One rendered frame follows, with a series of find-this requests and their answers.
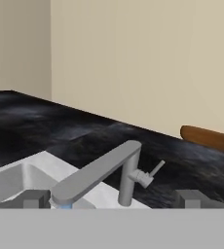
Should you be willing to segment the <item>white sink basin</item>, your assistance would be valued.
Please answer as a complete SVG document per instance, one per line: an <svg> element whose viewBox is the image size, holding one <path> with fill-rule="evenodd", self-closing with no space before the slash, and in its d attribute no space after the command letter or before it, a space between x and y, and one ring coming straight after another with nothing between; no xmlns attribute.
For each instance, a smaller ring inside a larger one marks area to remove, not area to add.
<svg viewBox="0 0 224 249"><path fill-rule="evenodd" d="M11 200L25 190L50 190L57 182L75 173L77 167L41 152L0 167L0 202ZM73 209L124 209L119 191L101 182L76 201Z"/></svg>

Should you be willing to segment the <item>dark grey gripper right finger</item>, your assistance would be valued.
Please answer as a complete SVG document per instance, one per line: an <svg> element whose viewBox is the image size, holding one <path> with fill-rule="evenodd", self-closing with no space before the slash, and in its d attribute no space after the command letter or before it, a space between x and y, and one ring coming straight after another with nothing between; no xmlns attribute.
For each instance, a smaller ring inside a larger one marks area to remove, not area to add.
<svg viewBox="0 0 224 249"><path fill-rule="evenodd" d="M175 208L223 208L224 203L210 199L198 190L176 190L174 192Z"/></svg>

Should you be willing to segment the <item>blue water stream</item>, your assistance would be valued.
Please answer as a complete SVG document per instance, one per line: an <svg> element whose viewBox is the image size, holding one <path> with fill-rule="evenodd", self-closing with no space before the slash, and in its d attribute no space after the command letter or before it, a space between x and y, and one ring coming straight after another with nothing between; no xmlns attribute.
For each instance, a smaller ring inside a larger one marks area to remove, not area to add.
<svg viewBox="0 0 224 249"><path fill-rule="evenodd" d="M56 204L54 202L51 202L51 207L55 208L55 209L72 209L73 208L73 204L60 205L60 204Z"/></svg>

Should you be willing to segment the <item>grey sink faucet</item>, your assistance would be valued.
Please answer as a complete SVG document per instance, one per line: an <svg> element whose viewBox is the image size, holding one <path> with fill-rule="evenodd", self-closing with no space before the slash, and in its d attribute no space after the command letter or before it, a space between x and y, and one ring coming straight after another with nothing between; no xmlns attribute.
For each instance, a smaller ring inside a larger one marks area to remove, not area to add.
<svg viewBox="0 0 224 249"><path fill-rule="evenodd" d="M112 149L58 182L51 190L53 202L59 206L73 204L121 166L123 169L118 202L129 207L134 190L131 174L137 170L140 151L141 143L134 140Z"/></svg>

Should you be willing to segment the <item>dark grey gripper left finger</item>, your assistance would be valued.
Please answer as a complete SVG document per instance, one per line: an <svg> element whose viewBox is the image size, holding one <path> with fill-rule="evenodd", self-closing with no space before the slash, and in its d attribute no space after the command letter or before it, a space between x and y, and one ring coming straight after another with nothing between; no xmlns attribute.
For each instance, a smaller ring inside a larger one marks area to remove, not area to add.
<svg viewBox="0 0 224 249"><path fill-rule="evenodd" d="M26 190L12 200L0 202L3 209L28 209L46 208L50 209L50 190Z"/></svg>

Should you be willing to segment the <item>brown wooden board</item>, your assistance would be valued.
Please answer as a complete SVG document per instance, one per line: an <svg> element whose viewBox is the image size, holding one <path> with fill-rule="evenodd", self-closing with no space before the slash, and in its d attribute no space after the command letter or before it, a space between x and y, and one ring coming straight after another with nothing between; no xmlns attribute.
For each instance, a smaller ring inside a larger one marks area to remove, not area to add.
<svg viewBox="0 0 224 249"><path fill-rule="evenodd" d="M186 141L224 152L224 133L192 125L183 125L180 128L180 135Z"/></svg>

